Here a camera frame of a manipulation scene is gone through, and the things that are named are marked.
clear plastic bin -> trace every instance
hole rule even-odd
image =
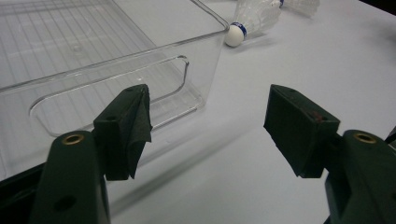
[[[205,104],[228,24],[195,0],[0,1],[0,179],[146,83],[155,129]]]

shuttlecock cork base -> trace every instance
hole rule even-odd
[[[230,25],[228,34],[225,36],[225,43],[230,47],[237,47],[244,41],[247,34],[247,29],[242,23],[233,22]]]

white table surface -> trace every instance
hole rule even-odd
[[[231,21],[235,1],[208,5]],[[324,180],[301,179],[262,127],[271,84],[385,138],[396,125],[396,17],[358,0],[284,10],[268,35],[223,47],[205,109],[159,130],[163,153],[108,186],[112,223],[323,223]]]

